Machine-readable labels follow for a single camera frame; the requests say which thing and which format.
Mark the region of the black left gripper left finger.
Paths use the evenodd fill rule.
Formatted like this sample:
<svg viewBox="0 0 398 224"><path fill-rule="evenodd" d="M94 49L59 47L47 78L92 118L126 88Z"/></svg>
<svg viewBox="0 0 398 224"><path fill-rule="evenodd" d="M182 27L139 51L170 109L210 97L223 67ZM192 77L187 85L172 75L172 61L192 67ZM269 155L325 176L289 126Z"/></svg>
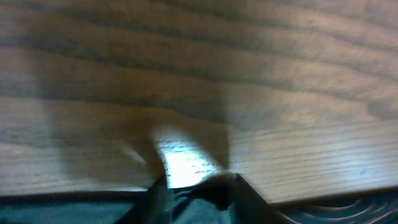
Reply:
<svg viewBox="0 0 398 224"><path fill-rule="evenodd" d="M166 176L160 177L145 195L114 224L169 224L171 191Z"/></svg>

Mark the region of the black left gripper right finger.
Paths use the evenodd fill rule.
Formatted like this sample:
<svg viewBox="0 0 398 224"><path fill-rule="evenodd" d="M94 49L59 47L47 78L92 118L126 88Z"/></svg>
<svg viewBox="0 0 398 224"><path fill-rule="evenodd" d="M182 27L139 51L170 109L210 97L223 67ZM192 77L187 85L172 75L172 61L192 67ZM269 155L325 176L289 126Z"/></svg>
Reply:
<svg viewBox="0 0 398 224"><path fill-rule="evenodd" d="M233 224L289 224L239 174L233 174L229 185Z"/></svg>

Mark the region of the black cycling jersey with logos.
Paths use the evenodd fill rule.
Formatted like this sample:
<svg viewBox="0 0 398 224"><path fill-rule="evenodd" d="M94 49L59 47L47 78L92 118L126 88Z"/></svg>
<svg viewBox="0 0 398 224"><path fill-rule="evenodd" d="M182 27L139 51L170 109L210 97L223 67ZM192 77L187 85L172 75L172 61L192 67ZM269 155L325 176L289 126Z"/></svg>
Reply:
<svg viewBox="0 0 398 224"><path fill-rule="evenodd" d="M170 223L231 222L232 175L170 189ZM80 192L4 196L2 223L115 223L147 192ZM269 204L289 223L396 223L397 190Z"/></svg>

